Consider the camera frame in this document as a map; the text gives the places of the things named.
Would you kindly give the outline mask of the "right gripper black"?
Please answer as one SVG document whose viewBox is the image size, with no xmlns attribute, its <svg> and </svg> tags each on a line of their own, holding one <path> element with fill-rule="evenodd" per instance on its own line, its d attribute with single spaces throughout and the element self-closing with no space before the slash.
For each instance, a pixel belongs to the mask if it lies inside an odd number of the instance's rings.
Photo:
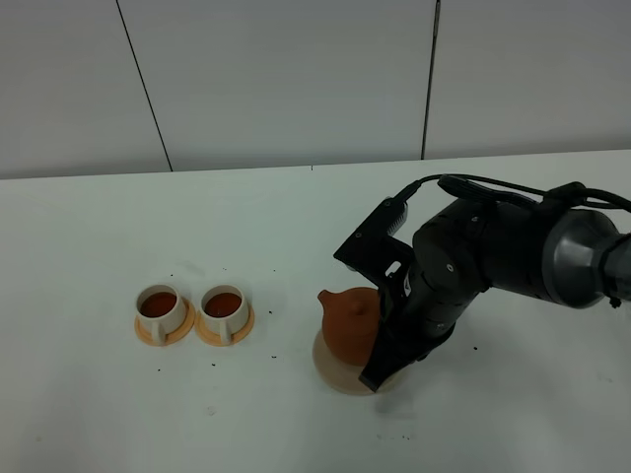
<svg viewBox="0 0 631 473">
<path fill-rule="evenodd" d="M 359 380 L 372 392 L 445 343 L 457 320 L 489 289 L 547 302 L 544 247 L 558 213 L 458 199 L 407 243 L 413 260 L 379 287 L 377 338 Z"/>
</svg>

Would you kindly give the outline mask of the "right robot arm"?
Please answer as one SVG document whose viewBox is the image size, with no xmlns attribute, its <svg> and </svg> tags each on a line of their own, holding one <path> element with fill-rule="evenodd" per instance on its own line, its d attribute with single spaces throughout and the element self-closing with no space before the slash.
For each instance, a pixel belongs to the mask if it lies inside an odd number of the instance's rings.
<svg viewBox="0 0 631 473">
<path fill-rule="evenodd" d="M 630 236 L 602 212 L 458 199 L 417 230 L 359 379 L 372 391 L 424 360 L 494 288 L 571 308 L 630 298 Z"/>
</svg>

